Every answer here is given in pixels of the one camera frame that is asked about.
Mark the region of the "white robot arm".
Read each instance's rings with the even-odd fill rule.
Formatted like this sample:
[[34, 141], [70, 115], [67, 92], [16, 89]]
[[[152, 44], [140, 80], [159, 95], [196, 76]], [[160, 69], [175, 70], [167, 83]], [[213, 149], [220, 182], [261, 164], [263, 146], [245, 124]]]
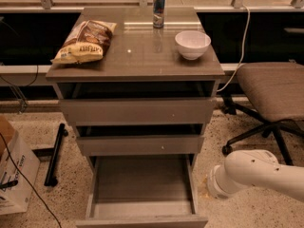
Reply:
[[215, 199], [229, 199], [249, 187], [272, 189], [304, 201], [304, 168], [280, 164], [268, 150], [239, 150], [228, 154], [207, 176], [207, 190]]

